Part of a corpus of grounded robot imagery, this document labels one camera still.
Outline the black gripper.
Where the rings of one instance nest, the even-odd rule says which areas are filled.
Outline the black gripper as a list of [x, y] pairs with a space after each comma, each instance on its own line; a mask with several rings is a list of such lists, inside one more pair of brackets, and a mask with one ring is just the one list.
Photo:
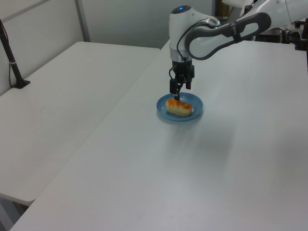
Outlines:
[[175, 100], [180, 100], [181, 83], [186, 83], [186, 89], [192, 88], [192, 79], [194, 76], [192, 60], [185, 62], [172, 61], [172, 67], [169, 70], [169, 77], [171, 78], [169, 91], [173, 94]]

